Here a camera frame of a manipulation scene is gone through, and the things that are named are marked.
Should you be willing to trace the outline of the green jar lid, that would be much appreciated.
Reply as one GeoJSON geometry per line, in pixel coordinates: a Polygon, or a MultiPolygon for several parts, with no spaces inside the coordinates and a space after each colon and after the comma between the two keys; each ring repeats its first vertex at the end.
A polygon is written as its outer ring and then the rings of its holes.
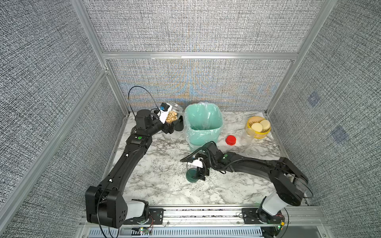
{"type": "Polygon", "coordinates": [[[198,170],[196,168],[188,169],[186,172],[186,180],[191,183],[197,182],[199,180],[198,170]]]}

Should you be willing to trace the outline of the green-lidded peanut jar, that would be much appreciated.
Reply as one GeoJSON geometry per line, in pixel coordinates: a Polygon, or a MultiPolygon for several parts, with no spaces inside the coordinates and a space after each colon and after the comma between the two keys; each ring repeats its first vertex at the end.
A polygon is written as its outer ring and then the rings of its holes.
{"type": "Polygon", "coordinates": [[[169,110],[168,116],[166,118],[166,123],[171,124],[174,121],[177,121],[180,116],[183,114],[183,108],[176,104],[176,103],[170,103],[172,106],[171,110],[169,110]]]}

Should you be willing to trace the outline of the red jar lid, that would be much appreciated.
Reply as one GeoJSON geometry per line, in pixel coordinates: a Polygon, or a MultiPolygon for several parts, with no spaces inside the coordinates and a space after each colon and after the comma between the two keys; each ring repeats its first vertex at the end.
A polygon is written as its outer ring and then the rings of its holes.
{"type": "Polygon", "coordinates": [[[226,142],[226,144],[233,146],[237,143],[237,139],[235,136],[229,135],[226,137],[225,142],[226,142]]]}

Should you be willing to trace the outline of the orange-lidded peanut jar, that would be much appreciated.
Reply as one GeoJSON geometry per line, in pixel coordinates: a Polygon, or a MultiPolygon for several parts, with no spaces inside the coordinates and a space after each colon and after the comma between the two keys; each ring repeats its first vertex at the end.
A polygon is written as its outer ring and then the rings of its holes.
{"type": "Polygon", "coordinates": [[[250,146],[244,150],[244,156],[259,159],[261,153],[256,147],[250,146]]]}

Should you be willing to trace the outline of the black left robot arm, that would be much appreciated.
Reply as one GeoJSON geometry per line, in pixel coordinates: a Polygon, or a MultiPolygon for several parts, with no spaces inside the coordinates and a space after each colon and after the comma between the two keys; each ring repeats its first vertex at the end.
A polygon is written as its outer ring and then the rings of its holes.
{"type": "Polygon", "coordinates": [[[100,227],[120,228],[126,220],[145,222],[149,219],[149,203],[133,199],[125,202],[123,191],[138,162],[147,153],[152,137],[162,131],[172,134],[184,128],[183,117],[171,123],[161,121],[159,110],[140,110],[122,156],[98,186],[90,186],[85,193],[86,218],[100,227]]]}

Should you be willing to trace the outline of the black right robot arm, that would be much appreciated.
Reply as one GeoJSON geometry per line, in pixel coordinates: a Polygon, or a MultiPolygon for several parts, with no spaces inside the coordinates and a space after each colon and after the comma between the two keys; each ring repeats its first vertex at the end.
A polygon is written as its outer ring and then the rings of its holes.
{"type": "Polygon", "coordinates": [[[202,164],[196,179],[205,179],[208,171],[213,169],[219,172],[245,173],[272,182],[275,192],[263,199],[258,214],[276,216],[287,206],[300,206],[305,199],[308,179],[288,158],[261,160],[235,152],[222,152],[211,141],[180,160],[182,163],[194,161],[201,161],[202,164]]]}

